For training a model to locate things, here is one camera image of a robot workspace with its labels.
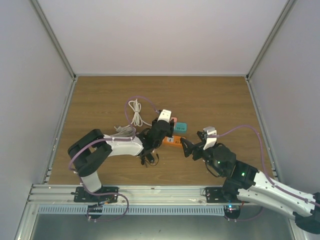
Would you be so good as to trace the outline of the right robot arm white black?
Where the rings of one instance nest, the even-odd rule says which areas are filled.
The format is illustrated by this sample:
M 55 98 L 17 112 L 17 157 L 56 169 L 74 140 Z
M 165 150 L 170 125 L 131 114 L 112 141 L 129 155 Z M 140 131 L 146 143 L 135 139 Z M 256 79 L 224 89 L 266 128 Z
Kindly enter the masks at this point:
M 216 129 L 197 132 L 199 143 L 180 139 L 184 156 L 204 161 L 205 167 L 216 178 L 224 178 L 221 188 L 223 200 L 250 202 L 273 210 L 294 220 L 301 230 L 320 233 L 320 194 L 307 193 L 272 179 L 266 173 L 243 161 L 223 143 L 217 142 Z

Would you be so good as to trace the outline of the teal power strip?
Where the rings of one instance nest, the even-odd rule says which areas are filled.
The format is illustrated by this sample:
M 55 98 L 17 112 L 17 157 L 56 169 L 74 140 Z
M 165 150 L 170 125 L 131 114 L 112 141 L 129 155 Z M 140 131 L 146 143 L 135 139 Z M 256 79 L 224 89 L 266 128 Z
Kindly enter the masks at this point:
M 174 132 L 179 134 L 185 134 L 187 132 L 188 125 L 185 122 L 176 122 L 174 125 Z

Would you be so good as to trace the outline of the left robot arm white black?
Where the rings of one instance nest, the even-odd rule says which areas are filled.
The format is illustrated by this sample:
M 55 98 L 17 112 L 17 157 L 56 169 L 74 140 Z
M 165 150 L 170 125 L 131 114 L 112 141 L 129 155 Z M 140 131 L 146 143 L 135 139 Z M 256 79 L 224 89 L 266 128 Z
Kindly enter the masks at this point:
M 164 138 L 171 137 L 173 132 L 174 120 L 163 117 L 156 118 L 151 127 L 135 136 L 109 136 L 100 129 L 94 129 L 67 150 L 71 158 L 69 169 L 79 176 L 86 190 L 86 197 L 92 202 L 98 202 L 103 197 L 98 168 L 108 157 L 134 156 L 141 160 L 142 165 L 155 165 L 159 160 L 155 150 L 161 146 Z

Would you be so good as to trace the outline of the black adapter with cable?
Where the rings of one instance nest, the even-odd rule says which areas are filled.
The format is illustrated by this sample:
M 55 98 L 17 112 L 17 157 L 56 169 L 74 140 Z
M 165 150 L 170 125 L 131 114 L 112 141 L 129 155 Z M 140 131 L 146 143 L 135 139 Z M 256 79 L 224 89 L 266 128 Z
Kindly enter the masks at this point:
M 140 163 L 143 166 L 151 166 L 154 167 L 159 163 L 160 157 L 159 154 L 154 150 L 151 153 L 148 153 L 147 155 L 140 156 Z

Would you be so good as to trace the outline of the pink plug adapter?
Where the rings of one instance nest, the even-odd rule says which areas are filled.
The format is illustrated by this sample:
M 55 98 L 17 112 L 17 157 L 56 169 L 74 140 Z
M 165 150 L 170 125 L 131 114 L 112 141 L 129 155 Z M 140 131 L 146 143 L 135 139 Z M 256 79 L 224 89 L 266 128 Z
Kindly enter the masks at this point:
M 176 117 L 172 117 L 171 120 L 173 120 L 174 123 L 178 121 Z

